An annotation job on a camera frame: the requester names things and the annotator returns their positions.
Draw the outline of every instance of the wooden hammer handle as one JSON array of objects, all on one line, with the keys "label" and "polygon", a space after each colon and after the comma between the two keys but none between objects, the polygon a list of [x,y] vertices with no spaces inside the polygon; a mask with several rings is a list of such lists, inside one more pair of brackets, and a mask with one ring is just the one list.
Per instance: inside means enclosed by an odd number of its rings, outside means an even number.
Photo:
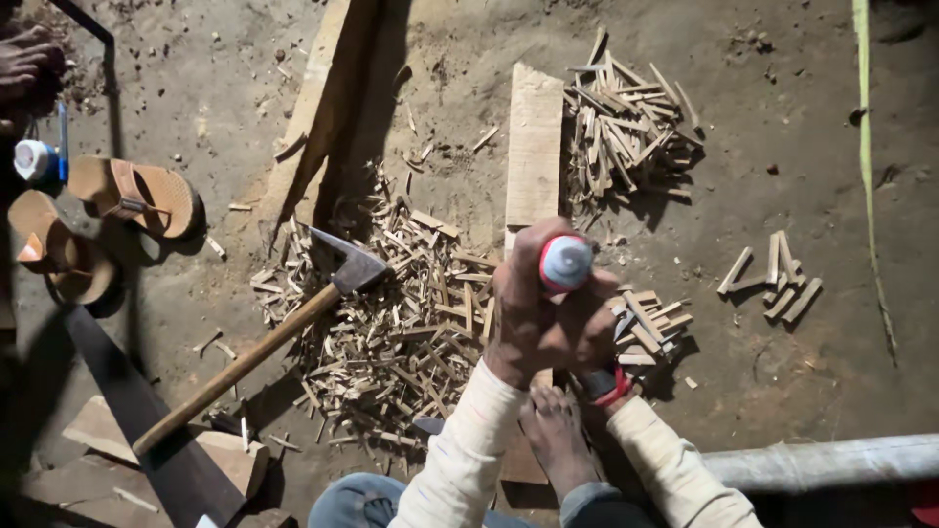
[{"label": "wooden hammer handle", "polygon": [[162,420],[144,433],[133,443],[133,452],[138,456],[150,450],[151,447],[166,438],[176,429],[186,425],[195,418],[199,412],[205,410],[213,401],[232,388],[242,378],[248,375],[255,367],[279,349],[294,335],[299,334],[316,316],[332,306],[339,300],[339,289],[332,283],[324,287],[316,296],[307,301],[299,310],[293,313],[280,326],[264,337],[254,349],[241,354],[237,360],[227,366],[199,392],[192,395],[182,405],[173,409]]}]

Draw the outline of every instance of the white sleeve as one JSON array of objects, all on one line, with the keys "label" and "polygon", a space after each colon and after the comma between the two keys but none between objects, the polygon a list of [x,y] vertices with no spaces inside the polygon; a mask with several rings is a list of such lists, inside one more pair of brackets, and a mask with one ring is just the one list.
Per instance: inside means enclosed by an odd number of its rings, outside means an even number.
[{"label": "white sleeve", "polygon": [[659,512],[673,528],[757,528],[753,505],[704,468],[701,455],[636,396],[609,419]]},{"label": "white sleeve", "polygon": [[423,471],[401,495],[390,528],[481,526],[527,398],[480,360],[443,431],[431,437]]}]

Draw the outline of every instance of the sandal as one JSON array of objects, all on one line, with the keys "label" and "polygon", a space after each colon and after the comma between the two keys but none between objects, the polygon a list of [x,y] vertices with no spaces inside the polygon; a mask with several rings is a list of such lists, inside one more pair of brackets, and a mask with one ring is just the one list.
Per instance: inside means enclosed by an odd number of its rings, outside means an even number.
[{"label": "sandal", "polygon": [[111,289],[115,263],[95,242],[71,232],[48,195],[35,190],[20,194],[7,218],[25,239],[17,261],[48,276],[64,301],[92,304]]},{"label": "sandal", "polygon": [[133,220],[166,239],[189,234],[202,207],[192,185],[175,172],[97,156],[72,164],[69,191],[95,204],[102,219]]}]

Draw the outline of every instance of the blue pen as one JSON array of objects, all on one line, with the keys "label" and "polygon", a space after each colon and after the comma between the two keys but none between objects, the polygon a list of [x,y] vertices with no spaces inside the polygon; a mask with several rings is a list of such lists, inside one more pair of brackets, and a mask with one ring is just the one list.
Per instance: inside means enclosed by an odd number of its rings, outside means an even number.
[{"label": "blue pen", "polygon": [[59,180],[69,181],[69,117],[65,104],[58,102],[59,112]]}]

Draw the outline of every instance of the hammer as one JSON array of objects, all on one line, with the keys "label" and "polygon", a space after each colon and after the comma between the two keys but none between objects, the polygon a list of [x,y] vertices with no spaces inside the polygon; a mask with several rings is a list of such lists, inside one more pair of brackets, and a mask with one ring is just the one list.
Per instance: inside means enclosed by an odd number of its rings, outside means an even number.
[{"label": "hammer", "polygon": [[173,409],[155,426],[151,427],[144,436],[140,437],[137,442],[133,443],[133,452],[138,457],[149,451],[151,447],[169,436],[170,433],[189,423],[199,412],[204,411],[213,401],[230,389],[232,385],[238,383],[255,367],[261,365],[274,351],[294,335],[299,334],[316,319],[316,316],[335,304],[340,296],[348,295],[353,291],[372,285],[389,269],[388,264],[377,256],[319,229],[308,225],[306,227],[318,239],[346,255],[346,262],[332,277],[332,282],[275,328],[250,352],[240,355],[225,370],[212,378],[202,390],[191,396],[176,409]]}]

